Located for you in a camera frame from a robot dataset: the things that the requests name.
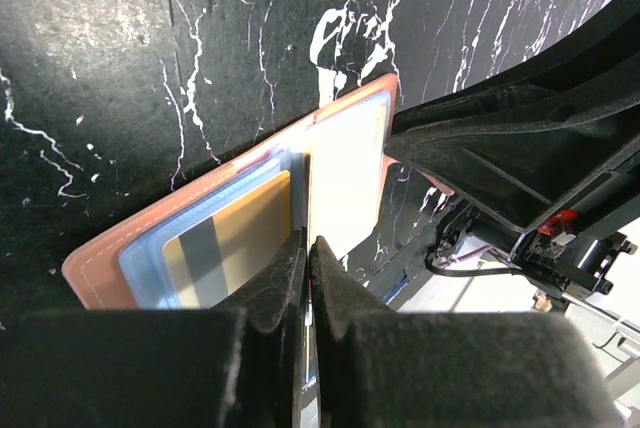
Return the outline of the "gold magnetic stripe card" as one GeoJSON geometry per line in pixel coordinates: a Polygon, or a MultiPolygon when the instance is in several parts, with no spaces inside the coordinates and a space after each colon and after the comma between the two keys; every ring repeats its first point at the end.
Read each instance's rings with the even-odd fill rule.
{"type": "Polygon", "coordinates": [[[291,174],[281,171],[164,245],[178,306],[217,305],[266,267],[291,231],[291,174]]]}

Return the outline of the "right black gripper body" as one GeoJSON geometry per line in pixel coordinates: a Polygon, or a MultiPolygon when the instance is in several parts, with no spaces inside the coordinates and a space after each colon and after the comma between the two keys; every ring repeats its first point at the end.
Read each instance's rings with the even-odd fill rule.
{"type": "Polygon", "coordinates": [[[426,269],[468,237],[551,298],[608,294],[639,214],[639,0],[612,0],[541,54],[424,106],[424,172],[454,204],[426,269]]]}

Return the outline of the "pink leather card holder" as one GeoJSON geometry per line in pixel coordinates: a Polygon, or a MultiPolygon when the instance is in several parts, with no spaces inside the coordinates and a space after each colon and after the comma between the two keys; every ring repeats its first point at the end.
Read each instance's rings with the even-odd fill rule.
{"type": "Polygon", "coordinates": [[[72,252],[88,309],[211,307],[293,231],[343,257],[374,230],[399,81],[386,74],[302,117],[72,252]]]}

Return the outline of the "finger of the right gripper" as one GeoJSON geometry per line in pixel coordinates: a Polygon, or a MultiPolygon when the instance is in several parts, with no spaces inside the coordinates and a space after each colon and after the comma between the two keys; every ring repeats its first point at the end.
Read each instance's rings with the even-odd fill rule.
{"type": "Polygon", "coordinates": [[[639,193],[639,90],[511,86],[407,110],[385,151],[528,233],[562,210],[586,228],[639,193]]]}

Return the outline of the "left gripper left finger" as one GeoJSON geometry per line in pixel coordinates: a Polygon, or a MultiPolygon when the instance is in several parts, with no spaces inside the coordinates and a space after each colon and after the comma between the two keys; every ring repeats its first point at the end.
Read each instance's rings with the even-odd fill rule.
{"type": "Polygon", "coordinates": [[[295,231],[210,309],[49,311],[1,337],[5,427],[295,427],[306,290],[295,231]]]}

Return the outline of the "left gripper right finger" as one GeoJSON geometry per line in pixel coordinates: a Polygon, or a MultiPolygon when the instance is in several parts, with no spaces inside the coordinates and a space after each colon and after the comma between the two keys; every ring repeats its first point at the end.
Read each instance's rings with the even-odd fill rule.
{"type": "Polygon", "coordinates": [[[323,427],[616,427],[582,338],[540,313],[399,313],[309,253],[323,427]]]}

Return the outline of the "beige printed card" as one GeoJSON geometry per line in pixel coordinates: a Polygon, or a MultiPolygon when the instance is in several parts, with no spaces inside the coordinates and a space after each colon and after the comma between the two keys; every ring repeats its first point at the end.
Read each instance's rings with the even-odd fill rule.
{"type": "Polygon", "coordinates": [[[377,95],[317,125],[311,153],[309,236],[337,258],[377,223],[390,98],[377,95]]]}

